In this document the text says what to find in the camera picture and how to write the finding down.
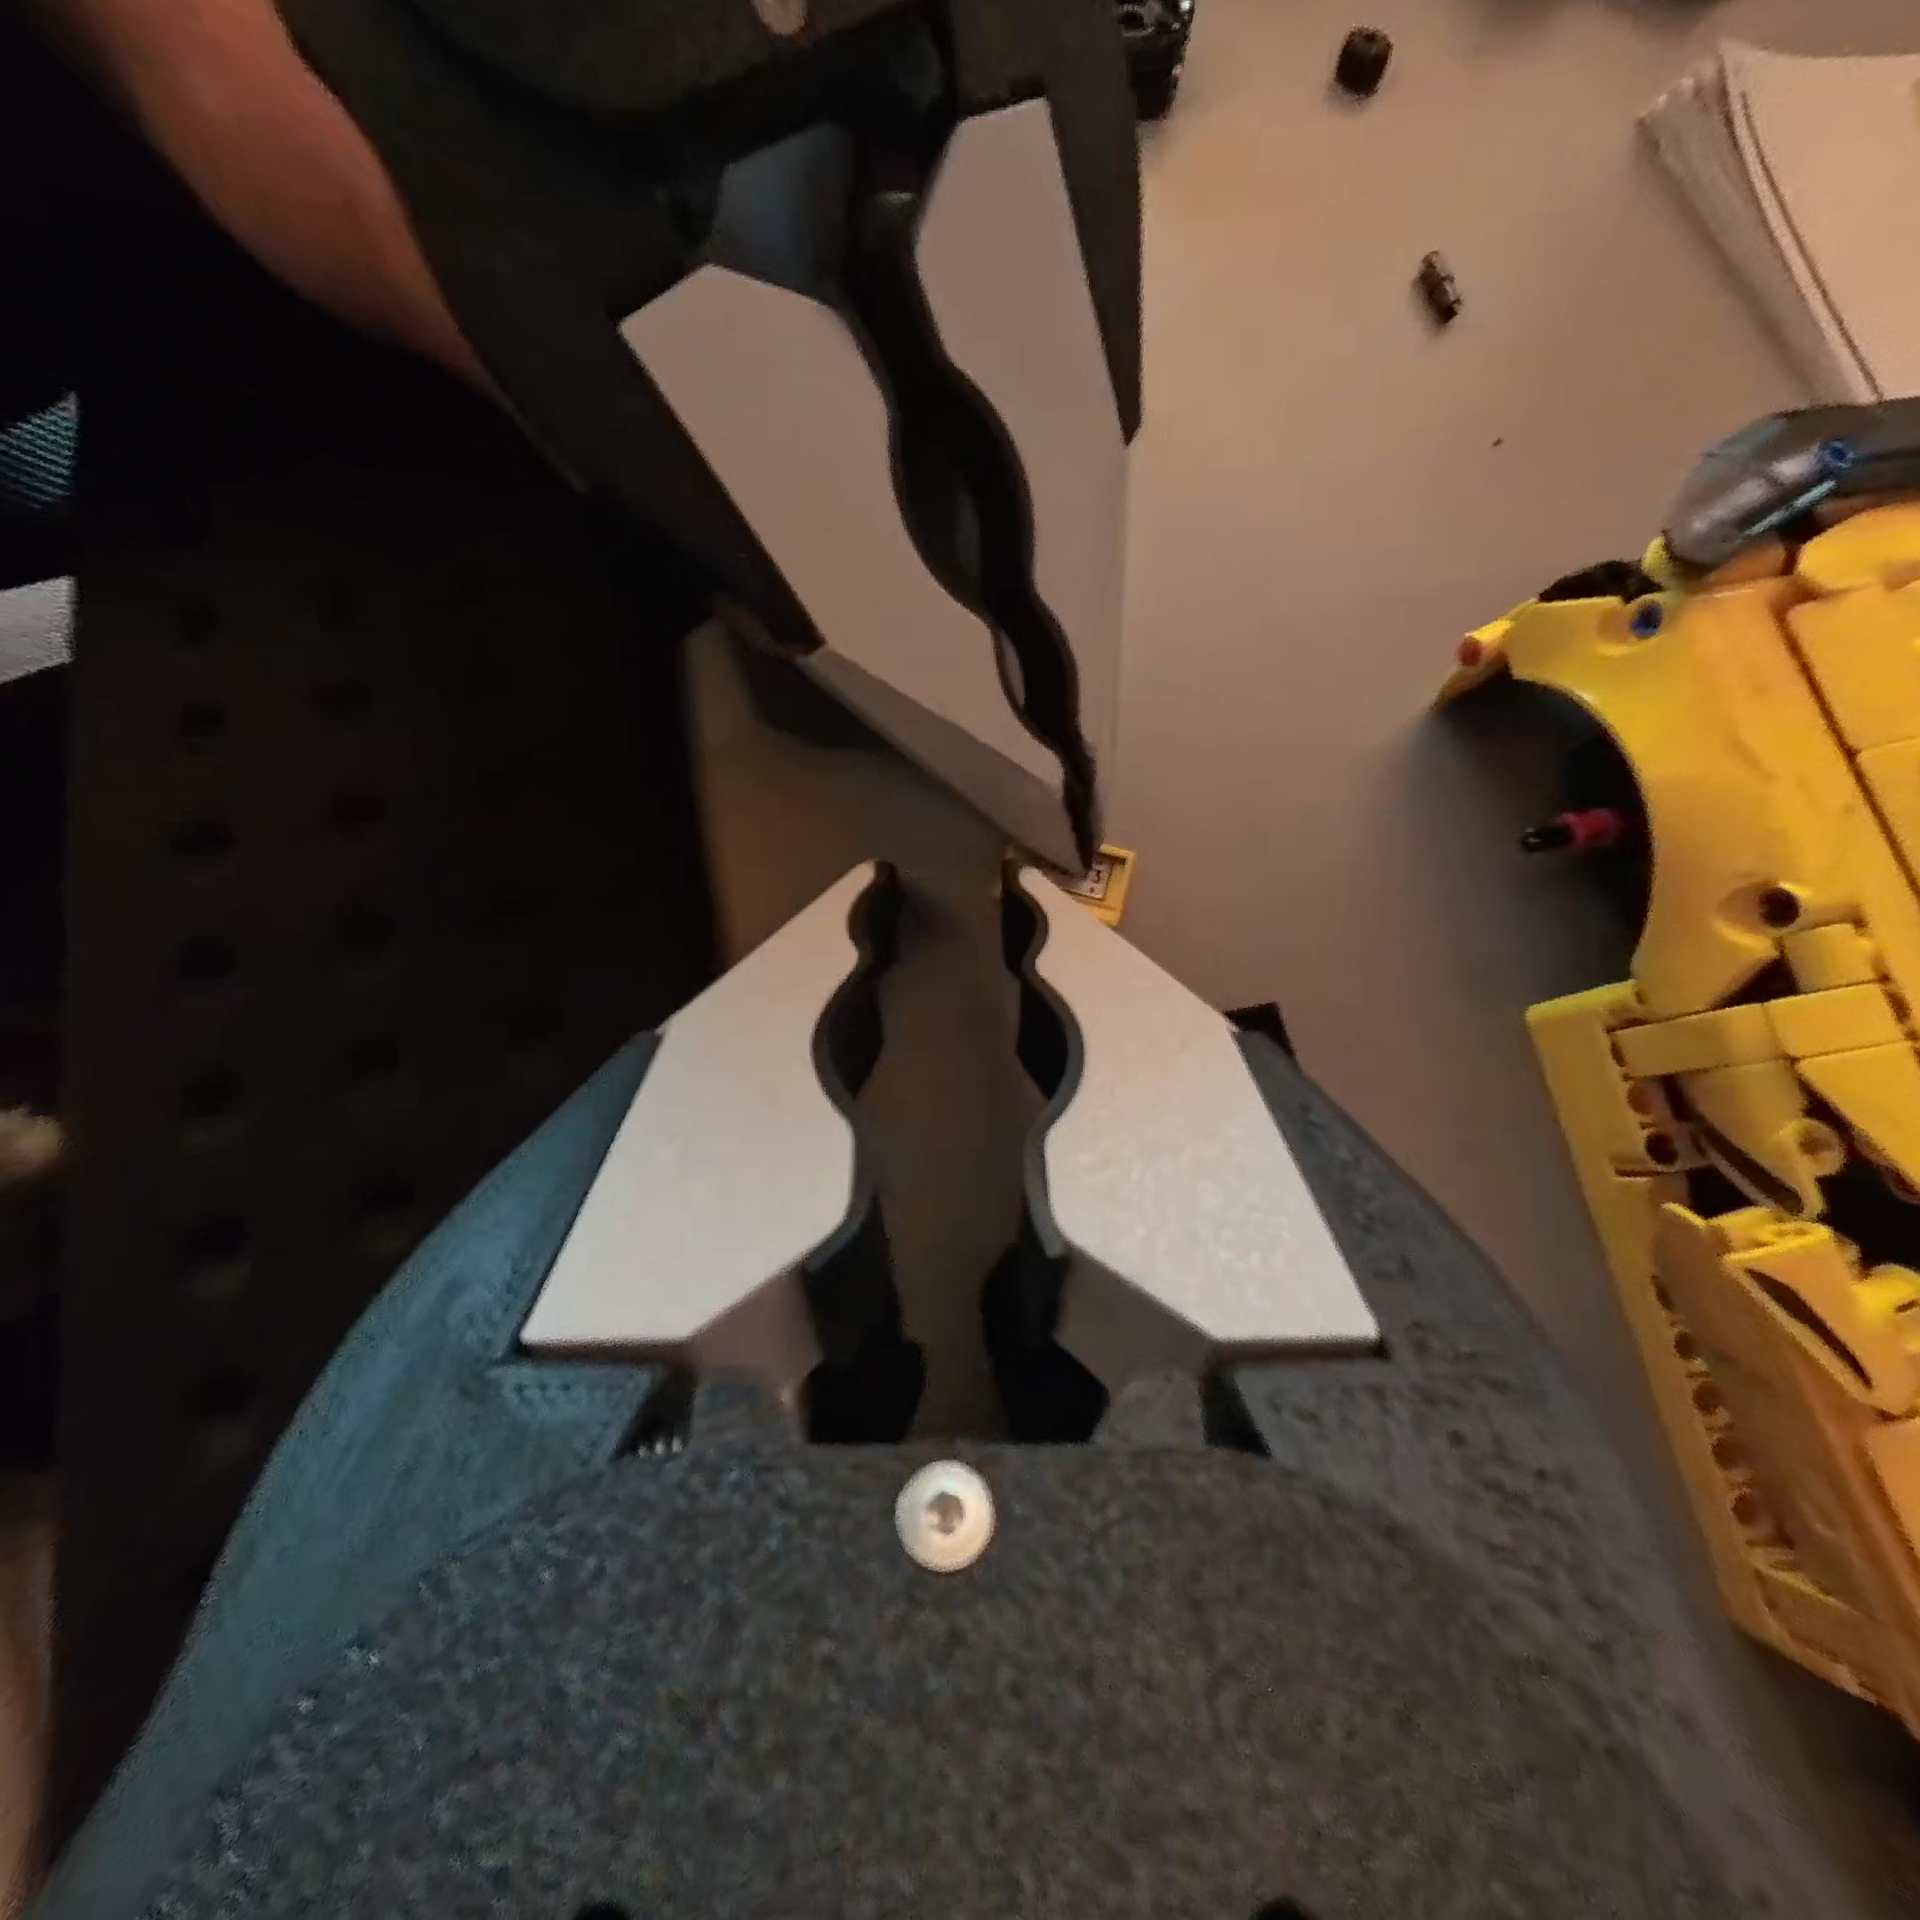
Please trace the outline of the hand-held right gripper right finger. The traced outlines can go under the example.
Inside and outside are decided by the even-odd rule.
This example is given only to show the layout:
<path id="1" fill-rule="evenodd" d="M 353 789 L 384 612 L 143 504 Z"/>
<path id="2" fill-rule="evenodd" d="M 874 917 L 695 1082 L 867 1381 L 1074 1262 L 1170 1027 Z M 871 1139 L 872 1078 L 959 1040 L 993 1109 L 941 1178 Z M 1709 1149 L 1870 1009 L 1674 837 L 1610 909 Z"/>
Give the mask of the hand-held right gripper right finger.
<path id="1" fill-rule="evenodd" d="M 1040 1096 L 1021 1148 L 1034 1339 L 1094 1381 L 1377 1353 L 1253 1035 L 1038 867 L 1003 869 L 998 923 Z"/>

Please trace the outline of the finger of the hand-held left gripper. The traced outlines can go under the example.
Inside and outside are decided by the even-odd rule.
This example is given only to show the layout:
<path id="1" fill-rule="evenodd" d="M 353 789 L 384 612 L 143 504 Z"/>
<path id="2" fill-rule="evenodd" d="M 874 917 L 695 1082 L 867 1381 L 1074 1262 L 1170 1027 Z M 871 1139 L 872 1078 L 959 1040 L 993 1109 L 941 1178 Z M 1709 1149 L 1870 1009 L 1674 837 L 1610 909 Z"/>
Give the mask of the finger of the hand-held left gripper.
<path id="1" fill-rule="evenodd" d="M 1040 797 L 1011 837 L 1101 840 L 1115 734 L 1129 444 L 1045 100 L 963 120 L 918 205 L 917 277 L 963 450 L 958 585 L 990 716 Z"/>
<path id="2" fill-rule="evenodd" d="M 622 340 L 791 590 L 800 668 L 1029 856 L 1081 864 L 1065 770 L 1008 705 L 986 620 L 914 546 L 885 396 L 825 305 L 699 268 Z"/>

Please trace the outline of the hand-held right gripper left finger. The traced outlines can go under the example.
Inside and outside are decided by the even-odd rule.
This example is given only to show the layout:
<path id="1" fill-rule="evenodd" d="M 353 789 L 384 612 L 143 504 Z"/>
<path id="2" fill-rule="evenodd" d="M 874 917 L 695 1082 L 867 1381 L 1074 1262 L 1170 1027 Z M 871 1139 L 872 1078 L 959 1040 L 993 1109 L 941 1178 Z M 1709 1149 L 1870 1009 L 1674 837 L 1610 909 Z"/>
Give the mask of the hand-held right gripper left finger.
<path id="1" fill-rule="evenodd" d="M 656 1030 L 518 1344 L 695 1376 L 805 1379 L 810 1300 L 874 1224 L 857 1090 L 898 876 L 857 861 Z"/>

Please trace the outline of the grey desk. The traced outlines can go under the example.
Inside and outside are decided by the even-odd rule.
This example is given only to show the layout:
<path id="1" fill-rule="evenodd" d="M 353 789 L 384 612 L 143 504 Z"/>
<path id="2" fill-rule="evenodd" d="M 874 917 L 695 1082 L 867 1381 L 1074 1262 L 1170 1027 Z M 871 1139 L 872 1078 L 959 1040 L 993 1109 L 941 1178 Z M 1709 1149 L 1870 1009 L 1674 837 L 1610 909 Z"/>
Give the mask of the grey desk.
<path id="1" fill-rule="evenodd" d="M 1381 89 L 1333 85 L 1353 27 Z M 1712 1582 L 1522 1013 L 1616 977 L 1518 852 L 1551 765 L 1431 708 L 1466 628 L 1641 552 L 1715 438 L 1803 398 L 1641 142 L 1720 40 L 1915 48 L 1915 4 L 1197 4 L 1142 154 L 1142 435 L 1109 837 L 1125 934 L 1274 1001 L 1309 1078 L 1477 1244 L 1607 1422 L 1816 1906 L 1915 1916 L 1915 1754 L 1751 1648 Z M 1462 312 L 1429 323 L 1423 254 Z"/>

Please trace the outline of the yellow toy brick car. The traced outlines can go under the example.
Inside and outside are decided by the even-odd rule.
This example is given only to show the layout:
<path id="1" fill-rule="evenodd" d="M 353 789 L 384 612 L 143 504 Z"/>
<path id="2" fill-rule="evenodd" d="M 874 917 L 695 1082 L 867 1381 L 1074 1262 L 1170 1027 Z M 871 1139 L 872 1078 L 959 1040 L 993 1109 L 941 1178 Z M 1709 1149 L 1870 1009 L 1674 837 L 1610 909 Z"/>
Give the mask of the yellow toy brick car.
<path id="1" fill-rule="evenodd" d="M 1520 845 L 1629 907 L 1527 1010 L 1719 1604 L 1918 1733 L 1918 402 L 1713 445 L 1639 561 L 1465 630 L 1563 729 Z"/>

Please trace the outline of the instruction booklet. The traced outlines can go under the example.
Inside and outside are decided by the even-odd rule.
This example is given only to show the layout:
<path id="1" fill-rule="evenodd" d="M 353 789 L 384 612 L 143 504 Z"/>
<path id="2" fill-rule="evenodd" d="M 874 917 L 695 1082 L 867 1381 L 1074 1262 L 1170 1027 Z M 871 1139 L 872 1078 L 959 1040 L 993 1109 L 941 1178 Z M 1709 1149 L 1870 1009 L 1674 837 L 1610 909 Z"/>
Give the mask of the instruction booklet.
<path id="1" fill-rule="evenodd" d="M 1639 129 L 1814 398 L 1918 396 L 1918 54 L 1725 40 Z"/>

